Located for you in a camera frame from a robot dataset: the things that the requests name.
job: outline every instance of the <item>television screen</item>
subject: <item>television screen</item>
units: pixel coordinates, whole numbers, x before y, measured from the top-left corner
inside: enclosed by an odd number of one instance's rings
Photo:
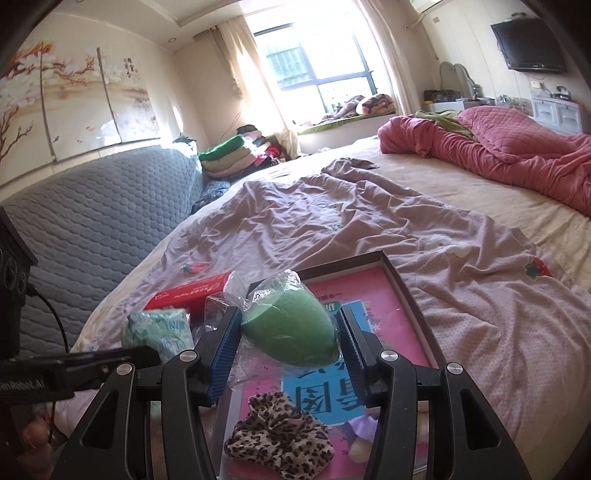
[[[558,41],[539,18],[519,18],[492,25],[510,70],[565,73]]]

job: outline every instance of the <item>black cable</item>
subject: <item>black cable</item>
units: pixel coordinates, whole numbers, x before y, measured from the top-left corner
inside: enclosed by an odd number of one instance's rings
[[[39,297],[39,299],[45,305],[47,305],[47,308],[49,308],[49,310],[51,311],[53,316],[56,318],[57,325],[60,328],[61,338],[62,338],[62,340],[64,340],[64,349],[66,350],[66,353],[70,353],[70,348],[68,347],[68,339],[66,338],[66,331],[64,330],[64,326],[61,322],[60,316],[57,314],[55,308],[53,308],[53,305],[51,305],[51,303],[49,303],[49,300],[47,300],[41,293],[39,293],[39,291],[37,290],[35,285],[33,285],[32,283],[29,283],[29,282],[27,282],[27,295],[29,297]],[[53,427],[54,427],[55,418],[56,418],[56,402],[54,401],[51,406],[51,420],[49,423],[49,444],[51,444],[51,440],[53,438]]]

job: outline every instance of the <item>gray quilted headboard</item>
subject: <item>gray quilted headboard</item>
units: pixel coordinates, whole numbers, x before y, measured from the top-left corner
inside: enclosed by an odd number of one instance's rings
[[[196,156],[144,147],[70,168],[2,202],[39,260],[30,281],[53,303],[70,346],[98,304],[189,216],[202,182]],[[27,298],[21,356],[62,351],[54,317]]]

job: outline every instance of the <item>green makeup sponge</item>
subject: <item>green makeup sponge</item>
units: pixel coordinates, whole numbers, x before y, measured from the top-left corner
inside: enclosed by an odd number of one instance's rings
[[[254,291],[253,298],[242,333],[254,346],[295,367],[325,367],[339,359],[331,316],[295,272],[271,277]]]

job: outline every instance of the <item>window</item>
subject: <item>window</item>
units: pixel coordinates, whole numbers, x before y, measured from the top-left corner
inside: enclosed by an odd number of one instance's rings
[[[275,21],[294,21],[254,31],[254,36],[281,89],[287,113],[296,125],[310,125],[356,95],[378,93],[376,78],[382,90],[387,82],[371,31],[349,2],[315,0],[307,6],[298,4],[299,18],[297,12],[283,10],[275,15]],[[264,21],[249,19],[253,30],[272,22],[269,13]],[[377,63],[383,72],[376,75]]]

